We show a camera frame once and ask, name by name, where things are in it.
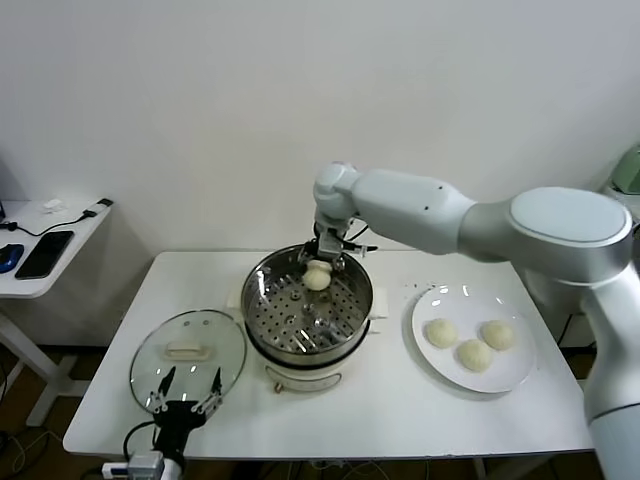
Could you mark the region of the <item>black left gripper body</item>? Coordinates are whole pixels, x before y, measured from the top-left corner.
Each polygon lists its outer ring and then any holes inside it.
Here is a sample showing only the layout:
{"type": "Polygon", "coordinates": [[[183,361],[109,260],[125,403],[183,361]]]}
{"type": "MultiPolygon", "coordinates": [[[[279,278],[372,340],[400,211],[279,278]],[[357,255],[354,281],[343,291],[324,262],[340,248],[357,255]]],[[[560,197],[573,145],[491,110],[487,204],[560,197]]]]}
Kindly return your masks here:
{"type": "Polygon", "coordinates": [[[183,458],[190,433],[207,420],[198,403],[192,400],[170,400],[165,410],[153,414],[153,419],[158,428],[153,447],[165,458],[183,458]]]}

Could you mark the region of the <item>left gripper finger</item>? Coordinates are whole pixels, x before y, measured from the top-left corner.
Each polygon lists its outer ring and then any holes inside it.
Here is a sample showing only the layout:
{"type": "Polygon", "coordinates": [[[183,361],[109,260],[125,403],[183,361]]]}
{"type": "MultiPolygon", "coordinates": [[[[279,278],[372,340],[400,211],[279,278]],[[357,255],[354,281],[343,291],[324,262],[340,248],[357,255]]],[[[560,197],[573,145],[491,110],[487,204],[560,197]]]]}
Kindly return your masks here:
{"type": "Polygon", "coordinates": [[[221,368],[218,368],[209,393],[192,408],[192,412],[201,415],[212,415],[221,406],[222,401],[221,368]]]}
{"type": "Polygon", "coordinates": [[[167,394],[173,382],[176,373],[176,367],[172,366],[168,373],[162,378],[159,386],[149,393],[145,407],[148,411],[166,411],[167,410],[167,394]]]}

